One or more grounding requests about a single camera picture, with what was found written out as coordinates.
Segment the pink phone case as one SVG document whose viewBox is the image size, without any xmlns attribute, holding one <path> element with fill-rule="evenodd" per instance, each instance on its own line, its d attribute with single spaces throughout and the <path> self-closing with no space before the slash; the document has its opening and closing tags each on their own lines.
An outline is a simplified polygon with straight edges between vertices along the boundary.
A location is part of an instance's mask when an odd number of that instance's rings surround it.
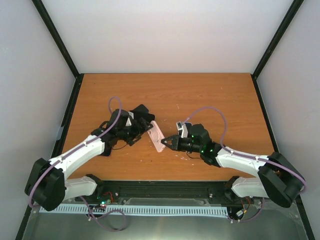
<svg viewBox="0 0 320 240">
<path fill-rule="evenodd" d="M 165 137 L 155 120 L 152 120 L 150 123 L 152 125 L 152 128 L 147 131 L 147 134 L 149 135 L 150 140 L 153 143 L 156 151 L 158 153 L 161 153 L 166 147 L 161 142 L 161 140 L 163 140 Z"/>
</svg>

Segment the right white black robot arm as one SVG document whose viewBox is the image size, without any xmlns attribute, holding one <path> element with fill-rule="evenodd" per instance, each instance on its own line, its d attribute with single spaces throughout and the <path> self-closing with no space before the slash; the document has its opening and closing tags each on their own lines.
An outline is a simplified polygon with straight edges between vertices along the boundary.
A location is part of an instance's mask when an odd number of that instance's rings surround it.
<svg viewBox="0 0 320 240">
<path fill-rule="evenodd" d="M 306 188 L 306 181 L 297 169 L 279 152 L 255 155 L 236 151 L 210 138 L 202 124 L 178 122 L 178 133 L 161 140 L 167 148 L 186 153 L 199 153 L 210 166 L 235 169 L 251 175 L 234 176 L 228 190 L 239 198 L 268 198 L 283 208 L 289 208 Z"/>
</svg>

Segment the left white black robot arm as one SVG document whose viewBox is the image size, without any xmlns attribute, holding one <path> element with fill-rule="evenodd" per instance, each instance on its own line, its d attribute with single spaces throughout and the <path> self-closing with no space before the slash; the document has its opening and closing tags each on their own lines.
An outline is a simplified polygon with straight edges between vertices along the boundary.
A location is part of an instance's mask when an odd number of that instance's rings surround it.
<svg viewBox="0 0 320 240">
<path fill-rule="evenodd" d="M 29 206 L 35 202 L 52 211 L 62 202 L 80 196 L 88 196 L 95 202 L 101 200 L 104 188 L 99 185 L 99 178 L 91 174 L 75 179 L 69 176 L 96 156 L 110 156 L 118 141 L 134 145 L 153 128 L 154 120 L 155 116 L 144 105 L 130 111 L 116 109 L 108 121 L 102 122 L 80 144 L 49 160 L 38 159 L 24 189 Z"/>
</svg>

